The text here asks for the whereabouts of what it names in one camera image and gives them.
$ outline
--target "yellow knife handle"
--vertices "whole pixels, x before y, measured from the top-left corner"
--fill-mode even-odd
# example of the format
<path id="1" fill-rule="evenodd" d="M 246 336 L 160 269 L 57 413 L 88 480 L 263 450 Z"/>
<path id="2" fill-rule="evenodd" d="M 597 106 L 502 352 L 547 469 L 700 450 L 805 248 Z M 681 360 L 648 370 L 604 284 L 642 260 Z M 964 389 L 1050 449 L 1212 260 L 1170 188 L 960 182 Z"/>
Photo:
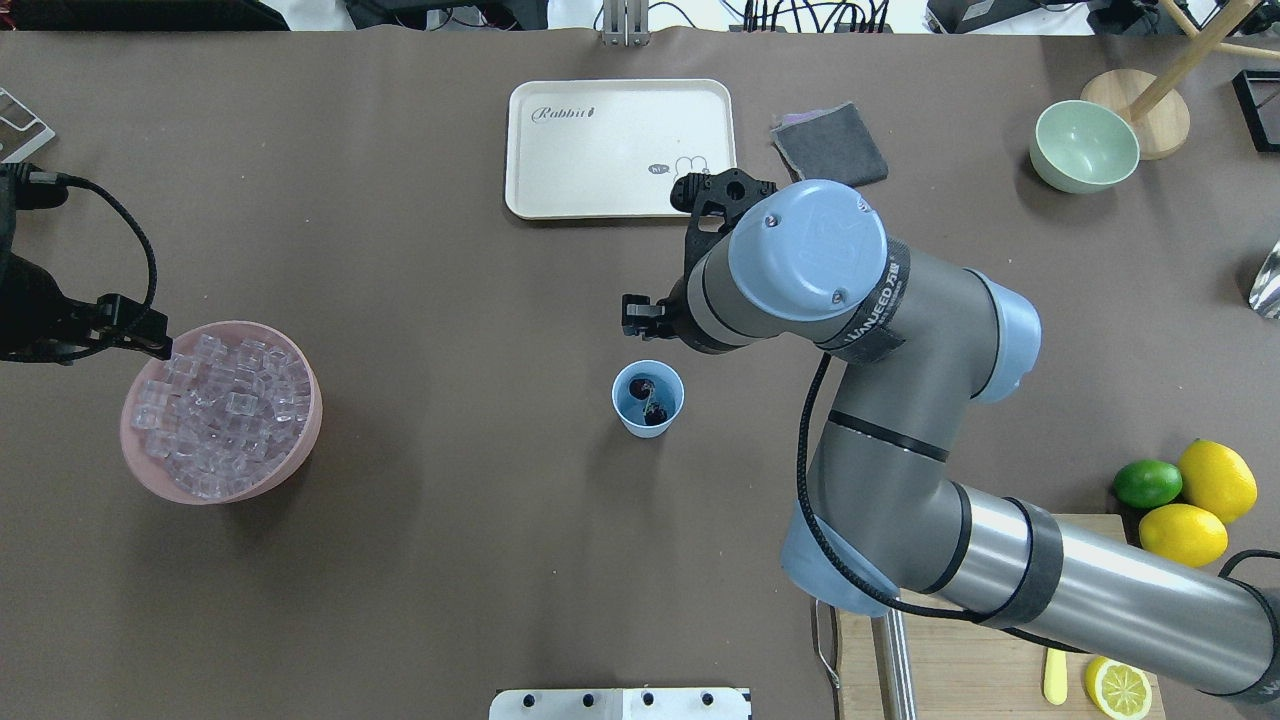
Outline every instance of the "yellow knife handle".
<path id="1" fill-rule="evenodd" d="M 1044 700 L 1052 705 L 1066 702 L 1066 653 L 1061 650 L 1044 651 Z"/>

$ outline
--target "yellow lemon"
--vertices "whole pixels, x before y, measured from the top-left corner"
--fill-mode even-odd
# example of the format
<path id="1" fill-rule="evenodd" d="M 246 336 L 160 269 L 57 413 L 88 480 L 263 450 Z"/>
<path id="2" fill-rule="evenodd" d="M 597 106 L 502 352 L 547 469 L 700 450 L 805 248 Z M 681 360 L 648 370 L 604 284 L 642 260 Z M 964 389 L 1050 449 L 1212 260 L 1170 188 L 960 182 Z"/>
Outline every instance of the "yellow lemon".
<path id="1" fill-rule="evenodd" d="M 1143 515 L 1138 541 L 1148 552 L 1199 568 L 1226 552 L 1226 527 L 1208 510 L 1175 502 Z"/>
<path id="2" fill-rule="evenodd" d="M 1084 691 L 1107 717 L 1139 720 L 1151 712 L 1151 683 L 1137 667 L 1097 657 L 1084 669 Z"/>
<path id="3" fill-rule="evenodd" d="M 1258 501 L 1258 483 L 1240 454 L 1207 439 L 1190 443 L 1178 461 L 1183 497 L 1230 524 Z"/>

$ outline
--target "folded cloth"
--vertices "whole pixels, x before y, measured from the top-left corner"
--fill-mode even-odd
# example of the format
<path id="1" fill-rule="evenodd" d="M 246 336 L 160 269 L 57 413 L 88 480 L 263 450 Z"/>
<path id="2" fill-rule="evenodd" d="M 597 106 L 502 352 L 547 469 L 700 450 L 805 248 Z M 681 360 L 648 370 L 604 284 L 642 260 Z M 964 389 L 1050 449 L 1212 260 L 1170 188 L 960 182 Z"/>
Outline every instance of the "folded cloth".
<path id="1" fill-rule="evenodd" d="M 852 102 L 783 115 L 772 135 L 800 179 L 824 178 L 858 187 L 888 177 L 888 163 Z"/>

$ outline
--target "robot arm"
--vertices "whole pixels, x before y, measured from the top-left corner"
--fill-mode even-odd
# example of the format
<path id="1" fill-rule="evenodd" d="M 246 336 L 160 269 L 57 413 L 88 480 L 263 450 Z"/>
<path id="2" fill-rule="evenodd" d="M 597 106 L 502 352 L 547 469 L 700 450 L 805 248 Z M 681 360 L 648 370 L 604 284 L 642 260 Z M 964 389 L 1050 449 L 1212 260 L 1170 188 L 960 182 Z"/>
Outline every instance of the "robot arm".
<path id="1" fill-rule="evenodd" d="M 1280 594 L 946 479 L 968 404 L 1006 397 L 1034 365 L 1041 328 L 1030 302 L 890 238 L 838 183 L 776 191 L 728 170 L 686 176 L 672 201 L 692 213 L 685 274 L 655 305 L 625 296 L 625 332 L 678 337 L 708 354 L 790 332 L 845 360 L 809 493 L 826 539 L 867 584 L 887 580 L 890 597 L 899 587 L 937 593 L 982 624 L 1233 701 L 1280 696 Z M 699 231 L 705 215 L 722 215 L 724 227 Z M 797 510 L 783 548 L 792 580 L 876 615 L 879 606 L 835 571 L 804 525 Z"/>

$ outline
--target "white tray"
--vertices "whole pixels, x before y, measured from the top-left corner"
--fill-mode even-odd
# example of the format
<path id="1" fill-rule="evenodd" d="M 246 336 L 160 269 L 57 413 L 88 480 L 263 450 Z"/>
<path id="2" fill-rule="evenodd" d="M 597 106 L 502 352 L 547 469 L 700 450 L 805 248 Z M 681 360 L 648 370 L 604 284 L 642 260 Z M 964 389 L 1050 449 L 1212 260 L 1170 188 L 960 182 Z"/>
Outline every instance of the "white tray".
<path id="1" fill-rule="evenodd" d="M 713 79 L 534 81 L 511 94 L 506 199 L 529 220 L 675 218 L 671 186 L 737 164 Z"/>
<path id="2" fill-rule="evenodd" d="M 489 720 L 751 720 L 744 688 L 503 691 Z"/>

